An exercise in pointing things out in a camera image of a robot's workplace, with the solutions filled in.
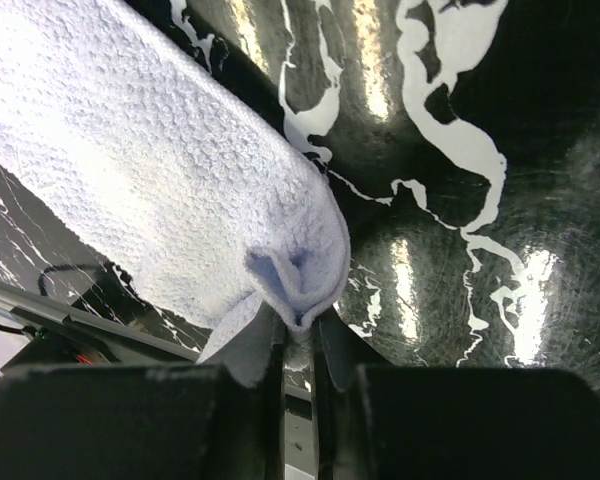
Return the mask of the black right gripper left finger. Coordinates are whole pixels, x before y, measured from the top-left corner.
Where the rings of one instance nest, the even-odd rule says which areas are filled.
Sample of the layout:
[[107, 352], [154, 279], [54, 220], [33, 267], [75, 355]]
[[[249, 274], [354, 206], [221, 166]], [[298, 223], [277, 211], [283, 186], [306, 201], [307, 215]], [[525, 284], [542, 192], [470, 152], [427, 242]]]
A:
[[207, 479], [284, 477], [286, 327], [267, 304], [204, 365], [219, 371]]

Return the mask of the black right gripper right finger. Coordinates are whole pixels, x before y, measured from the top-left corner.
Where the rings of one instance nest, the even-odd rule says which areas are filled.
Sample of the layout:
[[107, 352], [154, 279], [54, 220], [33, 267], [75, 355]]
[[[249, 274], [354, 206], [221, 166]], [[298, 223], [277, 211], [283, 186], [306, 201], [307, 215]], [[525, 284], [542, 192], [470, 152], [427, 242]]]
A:
[[357, 369], [385, 358], [329, 308], [311, 327], [311, 405], [319, 479], [367, 479], [367, 432]]

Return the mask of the white terry towel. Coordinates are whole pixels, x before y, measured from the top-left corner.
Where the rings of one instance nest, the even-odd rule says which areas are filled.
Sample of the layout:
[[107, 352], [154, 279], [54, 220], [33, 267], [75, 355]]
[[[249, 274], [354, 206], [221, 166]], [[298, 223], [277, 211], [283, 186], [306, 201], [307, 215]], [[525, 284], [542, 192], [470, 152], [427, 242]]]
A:
[[345, 287], [326, 179], [123, 1], [0, 1], [0, 166], [204, 357], [262, 304], [304, 343]]

